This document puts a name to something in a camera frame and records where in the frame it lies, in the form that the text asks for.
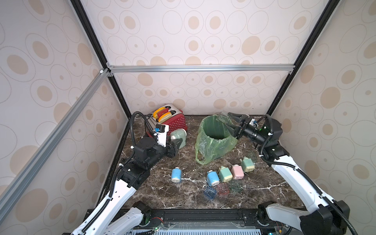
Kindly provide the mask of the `pink pencil sharpener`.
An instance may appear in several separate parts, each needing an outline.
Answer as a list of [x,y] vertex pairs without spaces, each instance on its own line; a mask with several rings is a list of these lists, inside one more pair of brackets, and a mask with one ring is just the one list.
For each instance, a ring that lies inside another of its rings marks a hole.
[[244,178],[244,172],[240,165],[233,165],[231,168],[231,173],[233,176],[233,180],[241,180]]

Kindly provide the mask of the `clear blue shavings tray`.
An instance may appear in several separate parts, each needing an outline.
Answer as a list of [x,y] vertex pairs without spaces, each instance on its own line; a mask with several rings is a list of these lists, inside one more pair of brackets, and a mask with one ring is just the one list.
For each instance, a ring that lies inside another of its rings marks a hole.
[[217,196],[217,191],[213,187],[205,187],[203,194],[208,200],[213,201]]

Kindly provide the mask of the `mint green pencil sharpener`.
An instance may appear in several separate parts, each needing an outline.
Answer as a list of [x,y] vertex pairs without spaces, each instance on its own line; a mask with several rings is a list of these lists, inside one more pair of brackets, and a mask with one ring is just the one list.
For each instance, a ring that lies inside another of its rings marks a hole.
[[241,160],[240,165],[242,167],[243,172],[252,172],[255,169],[253,161],[248,157],[244,157]]

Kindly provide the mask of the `silver aluminium side bar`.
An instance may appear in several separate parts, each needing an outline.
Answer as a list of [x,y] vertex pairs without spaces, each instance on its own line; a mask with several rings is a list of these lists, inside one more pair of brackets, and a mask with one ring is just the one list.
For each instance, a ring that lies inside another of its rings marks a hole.
[[1,223],[4,222],[22,194],[31,184],[37,173],[109,74],[110,72],[108,68],[101,70],[9,185],[8,189],[1,197]]

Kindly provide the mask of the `clear green shavings tray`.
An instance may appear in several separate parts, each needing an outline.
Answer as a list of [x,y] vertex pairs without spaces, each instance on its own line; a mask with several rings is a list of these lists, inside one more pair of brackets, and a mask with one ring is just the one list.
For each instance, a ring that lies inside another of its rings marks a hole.
[[242,193],[242,183],[240,181],[230,181],[229,188],[232,193]]

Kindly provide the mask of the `blue pencil sharpener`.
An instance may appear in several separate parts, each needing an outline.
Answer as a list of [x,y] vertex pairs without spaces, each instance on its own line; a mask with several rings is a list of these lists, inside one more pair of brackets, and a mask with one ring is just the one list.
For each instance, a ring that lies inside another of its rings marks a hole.
[[179,167],[175,167],[171,172],[171,181],[173,183],[180,183],[181,175],[182,175],[181,169]]
[[207,183],[210,187],[215,187],[220,183],[220,179],[216,171],[210,170],[207,172]]

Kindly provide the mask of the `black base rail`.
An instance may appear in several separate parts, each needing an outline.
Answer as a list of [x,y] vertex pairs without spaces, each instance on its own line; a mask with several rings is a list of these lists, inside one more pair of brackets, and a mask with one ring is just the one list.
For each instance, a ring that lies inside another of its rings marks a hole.
[[152,209],[150,222],[126,235],[155,230],[156,235],[301,235],[281,222],[263,226],[257,209]]

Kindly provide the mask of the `clear pink shavings tray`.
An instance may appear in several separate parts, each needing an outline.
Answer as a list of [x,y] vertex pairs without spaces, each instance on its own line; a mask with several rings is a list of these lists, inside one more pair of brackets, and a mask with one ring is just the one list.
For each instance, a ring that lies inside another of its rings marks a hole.
[[220,183],[216,186],[217,195],[220,197],[227,197],[230,194],[230,189],[227,183]]

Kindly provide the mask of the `sage green pencil sharpener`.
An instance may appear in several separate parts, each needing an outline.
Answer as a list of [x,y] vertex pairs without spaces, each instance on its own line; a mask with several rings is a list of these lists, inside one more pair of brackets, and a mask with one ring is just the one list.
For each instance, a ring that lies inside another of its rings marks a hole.
[[170,134],[171,140],[181,140],[179,148],[183,148],[186,146],[186,138],[187,138],[187,132],[185,129],[180,128],[176,129],[171,132]]

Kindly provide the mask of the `blue pencil sharpener in row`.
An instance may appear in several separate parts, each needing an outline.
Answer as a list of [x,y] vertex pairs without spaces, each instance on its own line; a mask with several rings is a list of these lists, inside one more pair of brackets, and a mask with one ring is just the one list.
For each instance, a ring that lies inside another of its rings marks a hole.
[[171,181],[173,183],[180,183],[181,175],[182,175],[181,169],[179,167],[175,167],[171,172]]

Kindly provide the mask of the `clear dark shavings tray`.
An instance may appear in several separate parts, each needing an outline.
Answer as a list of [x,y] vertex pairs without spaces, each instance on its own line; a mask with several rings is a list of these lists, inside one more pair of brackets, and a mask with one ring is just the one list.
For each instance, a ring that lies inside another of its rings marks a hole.
[[233,118],[224,111],[221,111],[217,114],[217,120],[225,125],[233,124]]

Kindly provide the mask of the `light green pencil sharpener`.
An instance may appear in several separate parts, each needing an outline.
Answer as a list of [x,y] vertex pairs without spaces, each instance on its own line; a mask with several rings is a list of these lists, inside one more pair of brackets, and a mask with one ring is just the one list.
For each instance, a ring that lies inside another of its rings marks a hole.
[[221,182],[226,183],[233,179],[233,175],[228,167],[221,166],[219,169],[219,179]]

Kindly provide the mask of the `red plastic basket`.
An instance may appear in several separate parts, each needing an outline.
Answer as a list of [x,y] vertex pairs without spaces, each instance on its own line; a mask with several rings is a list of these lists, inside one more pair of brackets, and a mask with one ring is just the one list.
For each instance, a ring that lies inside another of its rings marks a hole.
[[164,121],[163,123],[156,122],[155,119],[152,117],[152,114],[153,114],[153,112],[152,112],[152,113],[147,115],[148,122],[150,123],[152,128],[155,128],[156,124],[168,125],[169,126],[169,132],[167,134],[168,136],[170,136],[171,132],[176,130],[176,129],[183,128],[187,131],[185,115],[180,110],[177,110],[177,109],[175,109],[175,110],[177,111],[177,113],[175,115],[173,115],[170,119]]

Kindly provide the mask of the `green plastic bin liner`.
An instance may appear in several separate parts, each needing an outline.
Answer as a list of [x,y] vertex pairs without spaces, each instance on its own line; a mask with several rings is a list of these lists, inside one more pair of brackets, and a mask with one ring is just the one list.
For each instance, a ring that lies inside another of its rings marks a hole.
[[199,125],[195,159],[199,164],[207,165],[232,151],[237,143],[226,125],[217,120],[217,115],[207,116]]

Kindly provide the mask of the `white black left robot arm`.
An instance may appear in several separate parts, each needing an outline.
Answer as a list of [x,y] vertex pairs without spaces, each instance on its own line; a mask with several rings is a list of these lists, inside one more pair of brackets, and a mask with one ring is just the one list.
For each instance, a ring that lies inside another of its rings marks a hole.
[[[149,129],[149,134],[138,142],[133,130],[136,116],[143,118]],[[72,232],[74,235],[125,235],[134,227],[149,224],[151,209],[143,202],[135,203],[120,218],[115,219],[115,216],[150,176],[151,169],[161,159],[177,156],[183,140],[172,140],[168,137],[168,126],[165,124],[157,124],[153,129],[147,117],[139,111],[133,113],[127,126],[132,140],[132,154],[128,160],[119,164],[108,194]]]

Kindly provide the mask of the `silver aluminium crossbar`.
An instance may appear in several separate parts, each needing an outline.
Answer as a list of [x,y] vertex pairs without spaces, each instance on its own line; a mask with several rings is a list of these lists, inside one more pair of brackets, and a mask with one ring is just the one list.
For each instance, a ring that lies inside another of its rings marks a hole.
[[116,72],[230,72],[230,71],[293,71],[293,64],[261,65],[171,65],[171,66],[110,66]]

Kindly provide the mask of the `red yellow toy items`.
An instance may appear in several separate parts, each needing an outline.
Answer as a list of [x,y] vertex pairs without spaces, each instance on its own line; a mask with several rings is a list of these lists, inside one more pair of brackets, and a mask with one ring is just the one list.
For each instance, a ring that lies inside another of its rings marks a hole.
[[152,117],[155,119],[156,122],[163,123],[164,121],[170,119],[176,113],[177,111],[175,109],[167,105],[156,110],[152,114]]

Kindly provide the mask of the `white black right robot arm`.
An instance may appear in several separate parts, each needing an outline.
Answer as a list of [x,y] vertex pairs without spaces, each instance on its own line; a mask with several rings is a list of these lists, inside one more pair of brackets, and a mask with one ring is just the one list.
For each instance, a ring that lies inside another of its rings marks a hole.
[[349,221],[349,206],[324,192],[281,146],[279,138],[283,129],[279,121],[268,114],[256,120],[249,115],[230,112],[222,113],[220,120],[233,137],[246,137],[254,143],[259,157],[284,178],[305,206],[303,211],[273,201],[262,203],[257,212],[260,225],[276,221],[305,235],[357,233]]

